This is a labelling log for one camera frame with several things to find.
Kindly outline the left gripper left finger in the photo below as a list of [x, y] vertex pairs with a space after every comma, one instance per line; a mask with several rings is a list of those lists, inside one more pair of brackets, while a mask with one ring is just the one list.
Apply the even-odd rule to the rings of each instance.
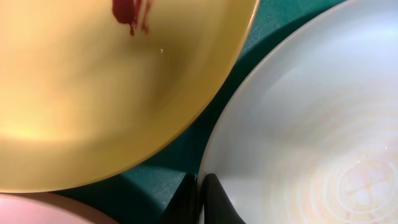
[[193, 174], [186, 174], [164, 210], [160, 224], [196, 224], [197, 182]]

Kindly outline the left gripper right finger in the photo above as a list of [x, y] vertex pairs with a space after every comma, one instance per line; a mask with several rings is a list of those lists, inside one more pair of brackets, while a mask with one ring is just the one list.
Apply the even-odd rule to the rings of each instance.
[[202, 185], [204, 224], [245, 224], [215, 174], [207, 174]]

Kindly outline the light blue round plate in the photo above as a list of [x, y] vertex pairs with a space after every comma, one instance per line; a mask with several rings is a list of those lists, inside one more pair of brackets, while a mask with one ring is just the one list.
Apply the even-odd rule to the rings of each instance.
[[246, 223], [396, 223], [397, 0], [345, 1], [268, 54], [211, 134], [211, 173]]

